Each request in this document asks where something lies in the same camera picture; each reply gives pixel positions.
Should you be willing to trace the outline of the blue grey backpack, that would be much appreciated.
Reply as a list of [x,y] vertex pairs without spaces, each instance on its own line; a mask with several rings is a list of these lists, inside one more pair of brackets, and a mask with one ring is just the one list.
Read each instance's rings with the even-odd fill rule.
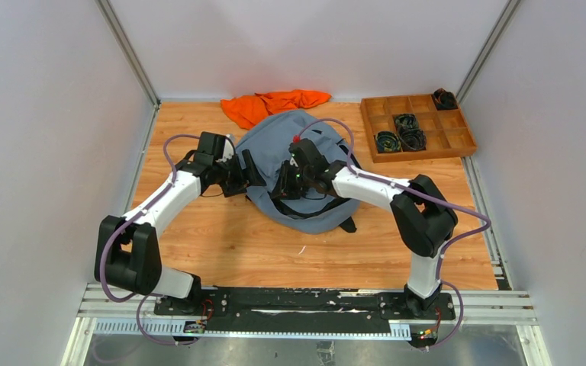
[[353,214],[360,202],[332,197],[300,185],[301,173],[289,165],[288,148],[302,133],[328,162],[345,161],[349,144],[326,122],[303,110],[273,114],[249,130],[237,144],[237,152],[250,152],[264,186],[249,186],[246,196],[271,220],[307,234],[340,228],[357,231]]

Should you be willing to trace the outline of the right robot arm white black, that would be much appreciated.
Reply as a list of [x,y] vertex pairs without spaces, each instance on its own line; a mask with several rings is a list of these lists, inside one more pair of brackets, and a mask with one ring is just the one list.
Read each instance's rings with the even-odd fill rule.
[[392,213],[403,244],[411,251],[411,273],[404,286],[405,307],[415,318],[433,312],[442,290],[441,251],[452,238],[458,217],[425,175],[393,180],[356,168],[349,159],[328,162],[309,139],[289,146],[271,198],[303,197],[310,189],[340,203],[358,200]]

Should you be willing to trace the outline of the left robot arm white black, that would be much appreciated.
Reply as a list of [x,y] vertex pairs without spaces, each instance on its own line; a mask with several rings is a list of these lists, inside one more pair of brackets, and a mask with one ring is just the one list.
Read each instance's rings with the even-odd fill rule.
[[171,172],[143,203],[101,221],[94,276],[109,300],[122,303],[141,294],[172,297],[185,315],[202,308],[200,277],[164,265],[159,237],[210,186],[217,185],[223,196],[232,197],[266,182],[250,151],[238,152],[230,137],[203,132],[195,139],[197,148],[181,161],[167,160]]

